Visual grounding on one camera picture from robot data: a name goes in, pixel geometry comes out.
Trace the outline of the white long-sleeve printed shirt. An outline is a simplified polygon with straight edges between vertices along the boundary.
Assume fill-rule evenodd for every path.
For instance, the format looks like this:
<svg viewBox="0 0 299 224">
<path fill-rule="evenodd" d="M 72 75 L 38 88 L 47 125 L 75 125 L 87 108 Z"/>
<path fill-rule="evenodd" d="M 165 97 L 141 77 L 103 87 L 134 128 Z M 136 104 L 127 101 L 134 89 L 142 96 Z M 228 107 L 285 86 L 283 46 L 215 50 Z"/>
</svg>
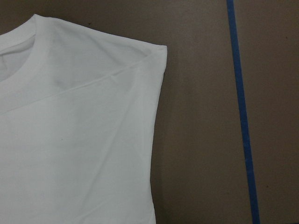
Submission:
<svg viewBox="0 0 299 224">
<path fill-rule="evenodd" d="M 0 37 L 0 221 L 154 224 L 167 47 L 33 15 Z"/>
</svg>

